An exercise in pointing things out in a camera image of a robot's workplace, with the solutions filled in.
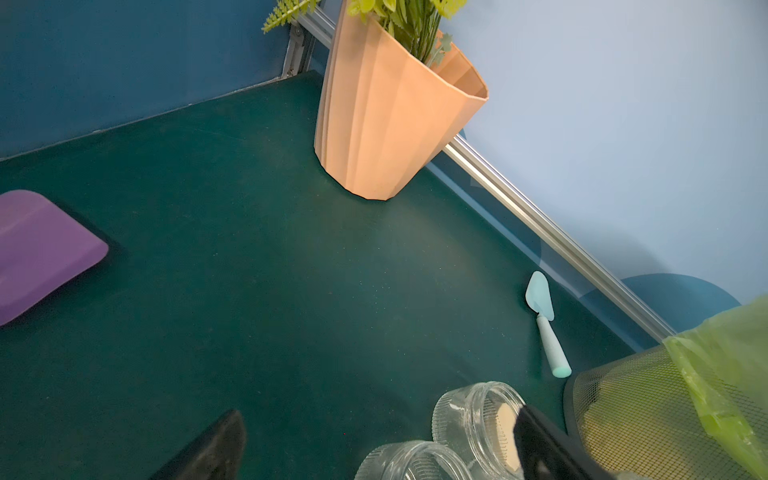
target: green plastic bag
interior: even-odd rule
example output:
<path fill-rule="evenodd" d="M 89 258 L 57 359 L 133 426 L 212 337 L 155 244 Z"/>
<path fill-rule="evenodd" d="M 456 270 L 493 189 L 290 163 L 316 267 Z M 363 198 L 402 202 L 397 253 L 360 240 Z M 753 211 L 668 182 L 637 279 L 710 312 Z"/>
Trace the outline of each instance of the green plastic bag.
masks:
<path fill-rule="evenodd" d="M 768 480 L 768 296 L 669 337 L 664 346 L 707 434 L 752 475 Z"/>

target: purple foam block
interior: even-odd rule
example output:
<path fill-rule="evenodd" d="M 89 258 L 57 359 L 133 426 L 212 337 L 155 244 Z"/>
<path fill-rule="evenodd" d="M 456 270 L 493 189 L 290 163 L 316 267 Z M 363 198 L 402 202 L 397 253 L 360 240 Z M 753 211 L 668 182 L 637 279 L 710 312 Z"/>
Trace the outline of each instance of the purple foam block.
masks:
<path fill-rule="evenodd" d="M 94 266 L 107 250 L 42 195 L 0 195 L 0 325 Z"/>

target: green leaves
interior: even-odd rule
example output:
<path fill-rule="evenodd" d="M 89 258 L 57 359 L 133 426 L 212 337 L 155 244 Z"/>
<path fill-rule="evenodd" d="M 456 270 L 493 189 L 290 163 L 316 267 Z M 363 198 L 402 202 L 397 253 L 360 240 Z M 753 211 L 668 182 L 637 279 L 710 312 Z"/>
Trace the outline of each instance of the green leaves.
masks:
<path fill-rule="evenodd" d="M 319 0 L 276 0 L 277 5 L 264 22 L 262 30 L 296 20 L 311 12 Z M 371 16 L 400 42 L 414 57 L 430 65 L 439 65 L 451 49 L 450 35 L 435 44 L 440 20 L 450 18 L 467 0 L 349 0 L 347 14 L 363 22 Z"/>
<path fill-rule="evenodd" d="M 318 0 L 277 0 L 277 5 L 266 18 L 261 30 L 267 33 L 275 27 L 293 22 L 299 15 L 313 11 L 317 2 Z"/>
<path fill-rule="evenodd" d="M 439 66 L 442 63 L 442 59 L 445 57 L 445 54 L 451 51 L 452 41 L 452 35 L 448 35 L 447 33 L 443 34 L 442 37 L 439 38 L 435 43 L 435 48 L 432 50 L 432 54 L 429 56 L 429 60 L 425 62 L 425 65 L 430 68 L 433 65 Z"/>
<path fill-rule="evenodd" d="M 467 0 L 432 0 L 432 4 L 440 12 L 440 15 L 446 18 L 451 18 L 466 3 Z"/>

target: light blue trowel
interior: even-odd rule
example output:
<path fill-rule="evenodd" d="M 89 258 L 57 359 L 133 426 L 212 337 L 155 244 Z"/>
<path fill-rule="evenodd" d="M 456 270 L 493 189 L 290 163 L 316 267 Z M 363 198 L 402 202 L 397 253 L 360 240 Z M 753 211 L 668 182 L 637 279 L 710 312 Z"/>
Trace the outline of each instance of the light blue trowel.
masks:
<path fill-rule="evenodd" d="M 552 309 L 552 299 L 549 296 L 549 283 L 542 272 L 533 272 L 531 281 L 528 283 L 528 289 L 525 291 L 525 301 L 528 302 L 528 306 L 533 311 L 538 313 L 536 323 L 541 334 L 541 343 L 547 354 L 549 368 L 552 369 L 552 375 L 564 379 L 571 374 L 571 366 L 568 365 L 563 347 L 560 346 L 558 338 L 549 325 L 554 320 L 554 310 Z"/>

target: dark blue wall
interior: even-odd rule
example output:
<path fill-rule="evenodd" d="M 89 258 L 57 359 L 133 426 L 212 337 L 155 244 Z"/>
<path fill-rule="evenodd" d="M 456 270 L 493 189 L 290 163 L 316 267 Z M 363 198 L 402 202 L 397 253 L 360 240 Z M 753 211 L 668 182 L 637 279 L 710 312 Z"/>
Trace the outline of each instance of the dark blue wall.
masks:
<path fill-rule="evenodd" d="M 0 0 L 0 158 L 280 74 L 273 0 Z"/>

